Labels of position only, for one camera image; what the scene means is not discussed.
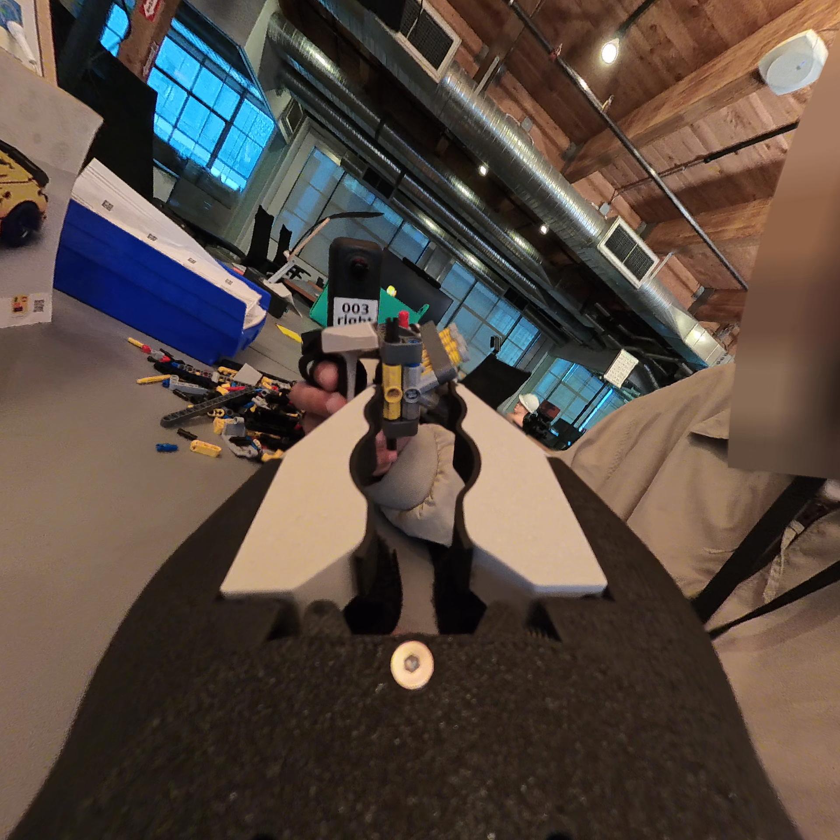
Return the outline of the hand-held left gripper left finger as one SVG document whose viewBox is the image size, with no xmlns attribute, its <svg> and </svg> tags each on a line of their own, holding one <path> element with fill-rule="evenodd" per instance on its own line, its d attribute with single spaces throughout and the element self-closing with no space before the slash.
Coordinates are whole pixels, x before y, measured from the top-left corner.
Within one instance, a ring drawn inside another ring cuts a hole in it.
<svg viewBox="0 0 840 840">
<path fill-rule="evenodd" d="M 371 430 L 366 388 L 282 459 L 220 586 L 227 599 L 349 602 L 353 557 L 368 532 L 368 500 L 351 456 Z"/>
</svg>

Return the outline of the grey yellow brick engine assembly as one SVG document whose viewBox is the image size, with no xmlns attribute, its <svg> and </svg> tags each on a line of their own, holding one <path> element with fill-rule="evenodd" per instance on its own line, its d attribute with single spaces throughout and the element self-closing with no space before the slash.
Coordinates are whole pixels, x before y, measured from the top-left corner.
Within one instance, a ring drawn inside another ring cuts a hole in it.
<svg viewBox="0 0 840 840">
<path fill-rule="evenodd" d="M 469 360 L 467 342 L 455 324 L 411 324 L 402 310 L 380 329 L 381 431 L 385 446 L 416 435 L 422 410 L 436 404 L 438 390 L 455 381 Z"/>
</svg>

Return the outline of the grey desk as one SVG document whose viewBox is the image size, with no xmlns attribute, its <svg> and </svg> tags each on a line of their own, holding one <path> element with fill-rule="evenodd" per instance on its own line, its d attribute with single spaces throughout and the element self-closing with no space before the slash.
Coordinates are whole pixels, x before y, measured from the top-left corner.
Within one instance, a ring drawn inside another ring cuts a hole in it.
<svg viewBox="0 0 840 840">
<path fill-rule="evenodd" d="M 147 336 L 55 292 L 49 322 L 2 329 L 2 759 L 7 838 L 64 746 L 132 603 L 256 471 L 160 454 L 180 401 L 141 385 Z"/>
</svg>

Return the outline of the person's right hand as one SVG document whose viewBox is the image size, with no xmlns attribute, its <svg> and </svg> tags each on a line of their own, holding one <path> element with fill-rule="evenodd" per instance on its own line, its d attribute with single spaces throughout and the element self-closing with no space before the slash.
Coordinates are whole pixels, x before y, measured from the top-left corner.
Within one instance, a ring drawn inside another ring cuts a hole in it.
<svg viewBox="0 0 840 840">
<path fill-rule="evenodd" d="M 305 435 L 310 435 L 347 404 L 346 397 L 339 392 L 339 374 L 336 363 L 324 360 L 312 371 L 315 385 L 300 380 L 290 389 L 290 402 L 301 414 Z"/>
</svg>

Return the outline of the black monitor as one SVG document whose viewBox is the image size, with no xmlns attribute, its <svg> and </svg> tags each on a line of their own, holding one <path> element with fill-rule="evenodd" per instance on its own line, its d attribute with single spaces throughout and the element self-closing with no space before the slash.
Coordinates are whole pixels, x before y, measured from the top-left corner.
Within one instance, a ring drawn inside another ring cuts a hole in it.
<svg viewBox="0 0 840 840">
<path fill-rule="evenodd" d="M 454 304 L 453 298 L 425 270 L 406 258 L 397 257 L 386 248 L 382 251 L 381 288 L 387 287 L 394 287 L 395 291 L 391 294 L 414 310 L 428 304 L 427 314 L 421 318 L 421 324 L 434 322 L 442 325 Z"/>
</svg>

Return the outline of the black high-back chair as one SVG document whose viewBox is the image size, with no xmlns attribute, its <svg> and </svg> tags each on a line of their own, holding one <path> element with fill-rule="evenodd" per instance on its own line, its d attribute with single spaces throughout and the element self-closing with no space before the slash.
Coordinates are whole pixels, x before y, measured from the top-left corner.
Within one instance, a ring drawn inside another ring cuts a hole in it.
<svg viewBox="0 0 840 840">
<path fill-rule="evenodd" d="M 266 276 L 273 275 L 287 263 L 287 252 L 291 244 L 291 231 L 282 225 L 277 240 L 276 254 L 273 259 L 269 259 L 270 235 L 274 223 L 275 217 L 267 213 L 263 206 L 258 206 L 246 264 L 247 267 Z"/>
</svg>

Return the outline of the pile of loose bricks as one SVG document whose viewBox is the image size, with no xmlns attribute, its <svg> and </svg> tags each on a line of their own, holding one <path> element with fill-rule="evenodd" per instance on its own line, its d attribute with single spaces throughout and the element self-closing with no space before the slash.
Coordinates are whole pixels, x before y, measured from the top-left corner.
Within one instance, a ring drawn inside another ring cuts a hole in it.
<svg viewBox="0 0 840 840">
<path fill-rule="evenodd" d="M 156 349 L 131 337 L 126 341 L 145 354 L 154 368 L 154 373 L 139 378 L 137 385 L 162 386 L 181 402 L 174 412 L 247 387 L 258 390 L 248 400 L 195 416 L 179 427 L 160 426 L 181 439 L 191 453 L 216 459 L 228 451 L 239 459 L 262 464 L 282 460 L 302 439 L 301 414 L 289 398 L 290 381 L 261 371 L 263 378 L 258 385 L 239 385 L 232 381 L 231 374 L 243 364 L 222 359 L 220 365 L 204 368 L 178 358 L 171 350 Z"/>
</svg>

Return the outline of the beige jacket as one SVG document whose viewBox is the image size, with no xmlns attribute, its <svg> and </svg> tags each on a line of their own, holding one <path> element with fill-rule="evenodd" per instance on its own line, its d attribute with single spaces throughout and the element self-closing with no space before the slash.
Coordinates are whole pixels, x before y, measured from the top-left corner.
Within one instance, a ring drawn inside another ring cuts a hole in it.
<svg viewBox="0 0 840 840">
<path fill-rule="evenodd" d="M 791 483 L 731 468 L 735 364 L 618 408 L 559 455 L 647 545 L 686 597 L 700 593 Z M 784 528 L 730 594 L 718 627 L 838 562 L 838 480 Z M 839 594 L 834 581 L 714 642 L 754 747 L 803 838 L 839 836 Z"/>
</svg>

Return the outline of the white printed sheets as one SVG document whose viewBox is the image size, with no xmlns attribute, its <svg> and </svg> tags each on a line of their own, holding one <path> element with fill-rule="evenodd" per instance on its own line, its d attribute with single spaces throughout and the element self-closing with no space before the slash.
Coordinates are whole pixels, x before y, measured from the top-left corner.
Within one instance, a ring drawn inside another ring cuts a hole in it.
<svg viewBox="0 0 840 840">
<path fill-rule="evenodd" d="M 81 171 L 73 185 L 71 198 L 244 303 L 246 329 L 264 321 L 266 308 L 257 290 L 211 257 L 193 237 L 100 161 L 91 161 Z"/>
</svg>

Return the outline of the blue storage bin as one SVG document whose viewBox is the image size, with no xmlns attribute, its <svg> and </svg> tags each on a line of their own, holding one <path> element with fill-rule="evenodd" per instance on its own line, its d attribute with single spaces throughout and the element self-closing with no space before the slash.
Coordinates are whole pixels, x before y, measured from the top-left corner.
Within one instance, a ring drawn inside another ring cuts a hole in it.
<svg viewBox="0 0 840 840">
<path fill-rule="evenodd" d="M 70 200 L 59 238 L 54 288 L 207 364 L 232 358 L 259 335 L 270 293 L 257 295 L 258 320 L 246 305 L 102 216 Z"/>
</svg>

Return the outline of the white vent grille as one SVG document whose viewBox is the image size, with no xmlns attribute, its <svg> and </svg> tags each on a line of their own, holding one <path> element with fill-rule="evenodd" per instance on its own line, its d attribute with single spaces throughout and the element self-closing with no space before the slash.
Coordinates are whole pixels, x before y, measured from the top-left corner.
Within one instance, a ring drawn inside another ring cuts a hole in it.
<svg viewBox="0 0 840 840">
<path fill-rule="evenodd" d="M 634 288 L 655 276 L 659 257 L 620 217 L 606 220 L 606 228 L 596 244 L 598 252 Z"/>
<path fill-rule="evenodd" d="M 396 41 L 435 82 L 447 74 L 461 38 L 427 2 L 406 1 Z"/>
</svg>

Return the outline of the black ceiling pipe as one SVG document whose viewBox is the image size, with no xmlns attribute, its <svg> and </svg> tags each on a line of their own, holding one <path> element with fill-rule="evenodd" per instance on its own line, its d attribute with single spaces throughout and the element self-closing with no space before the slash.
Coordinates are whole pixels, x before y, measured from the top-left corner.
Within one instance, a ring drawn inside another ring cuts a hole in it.
<svg viewBox="0 0 840 840">
<path fill-rule="evenodd" d="M 729 259 L 720 251 L 707 232 L 698 224 L 696 219 L 688 212 L 684 204 L 678 199 L 677 195 L 668 187 L 663 178 L 656 172 L 652 165 L 644 158 L 636 145 L 627 137 L 625 132 L 613 120 L 607 112 L 607 106 L 598 99 L 593 90 L 587 84 L 585 79 L 578 73 L 565 58 L 561 56 L 561 46 L 553 46 L 545 37 L 541 29 L 533 23 L 531 17 L 524 11 L 519 2 L 507 1 L 507 5 L 511 11 L 516 15 L 517 19 L 523 24 L 525 29 L 534 37 L 539 43 L 542 50 L 548 55 L 552 63 L 557 66 L 562 73 L 570 80 L 576 90 L 584 97 L 588 105 L 595 112 L 595 114 L 604 123 L 609 133 L 619 142 L 624 150 L 631 155 L 633 160 L 646 173 L 650 180 L 657 186 L 659 191 L 665 195 L 673 207 L 677 210 L 682 219 L 687 222 L 689 228 L 698 236 L 700 241 L 709 249 L 709 251 L 717 258 L 723 265 L 729 275 L 738 283 L 744 291 L 749 290 L 749 284 L 740 276 L 734 265 Z"/>
</svg>

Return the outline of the instruction booklet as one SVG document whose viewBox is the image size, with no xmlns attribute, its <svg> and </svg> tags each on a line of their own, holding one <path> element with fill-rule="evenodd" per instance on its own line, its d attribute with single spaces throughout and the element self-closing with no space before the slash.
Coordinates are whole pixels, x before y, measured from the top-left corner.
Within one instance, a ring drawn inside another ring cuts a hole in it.
<svg viewBox="0 0 840 840">
<path fill-rule="evenodd" d="M 49 322 L 70 194 L 101 118 L 2 51 L 1 328 Z"/>
</svg>

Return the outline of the white round ceiling device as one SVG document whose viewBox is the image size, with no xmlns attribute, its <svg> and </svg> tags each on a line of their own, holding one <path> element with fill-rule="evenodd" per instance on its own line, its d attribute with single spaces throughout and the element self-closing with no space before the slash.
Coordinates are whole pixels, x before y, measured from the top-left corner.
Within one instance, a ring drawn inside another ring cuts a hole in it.
<svg viewBox="0 0 840 840">
<path fill-rule="evenodd" d="M 759 61 L 763 83 L 775 96 L 784 96 L 813 84 L 822 74 L 828 55 L 823 38 L 813 29 L 786 39 Z"/>
</svg>

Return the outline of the silver ventilation duct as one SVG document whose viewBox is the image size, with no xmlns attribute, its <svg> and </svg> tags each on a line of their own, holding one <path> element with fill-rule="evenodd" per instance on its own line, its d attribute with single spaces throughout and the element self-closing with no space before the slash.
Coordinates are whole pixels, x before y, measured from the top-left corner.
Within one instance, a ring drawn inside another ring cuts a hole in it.
<svg viewBox="0 0 840 840">
<path fill-rule="evenodd" d="M 551 274 L 529 242 L 488 215 L 465 183 L 389 127 L 351 88 L 340 68 L 279 13 L 269 20 L 266 46 L 279 60 L 279 75 L 312 114 L 370 159 L 397 190 L 426 207 L 428 216 L 445 217 L 453 228 L 467 218 L 458 236 L 478 239 L 473 245 L 477 250 L 488 242 L 485 261 L 567 337 L 587 343 L 612 335 L 562 289 L 562 279 L 571 278 L 583 280 L 587 292 L 609 290 L 687 363 L 712 366 L 729 360 L 719 342 L 658 282 L 653 267 L 638 277 L 628 262 L 614 260 L 623 244 L 631 246 L 631 255 L 638 251 L 648 257 L 634 231 L 626 231 L 619 218 L 606 220 L 597 213 L 512 129 L 495 104 L 475 103 L 457 73 L 449 72 L 438 86 L 442 92 L 432 97 L 433 115 L 444 116 L 444 126 L 455 129 L 455 138 L 478 152 L 481 163 L 487 163 L 490 172 L 582 258 L 581 264 L 566 266 L 564 275 Z"/>
</svg>

